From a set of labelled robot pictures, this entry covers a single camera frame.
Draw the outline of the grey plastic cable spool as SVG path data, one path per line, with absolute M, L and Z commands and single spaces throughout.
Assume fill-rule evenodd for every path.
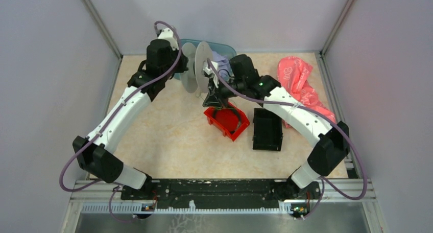
M 187 71 L 180 73 L 180 80 L 188 93 L 195 93 L 199 89 L 208 93 L 209 74 L 207 60 L 213 61 L 213 53 L 209 44 L 201 41 L 197 46 L 190 42 L 182 46 L 182 53 L 188 59 Z

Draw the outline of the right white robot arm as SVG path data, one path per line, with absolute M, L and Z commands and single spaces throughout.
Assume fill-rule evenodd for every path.
M 204 106 L 220 107 L 239 96 L 259 104 L 295 128 L 312 146 L 307 160 L 288 178 L 287 191 L 293 198 L 306 194 L 308 185 L 328 176 L 348 155 L 348 126 L 337 124 L 319 112 L 305 107 L 270 75 L 261 76 L 245 54 L 230 60 L 233 78 L 225 81 L 209 58 L 196 59 L 195 77 L 200 87 L 208 88 Z

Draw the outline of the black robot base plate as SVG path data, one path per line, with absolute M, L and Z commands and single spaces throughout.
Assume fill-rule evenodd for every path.
M 285 200 L 318 199 L 318 182 L 299 189 L 285 179 L 156 179 L 144 191 L 125 186 L 122 200 L 150 200 L 157 209 L 277 209 Z

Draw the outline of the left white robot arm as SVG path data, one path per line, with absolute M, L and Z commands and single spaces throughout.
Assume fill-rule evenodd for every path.
M 178 40 L 154 39 L 147 57 L 127 82 L 121 98 L 104 120 L 86 137 L 77 136 L 73 148 L 79 167 L 106 183 L 133 188 L 140 199 L 152 195 L 150 175 L 124 164 L 114 153 L 138 114 L 165 88 L 176 71 L 186 69 Z

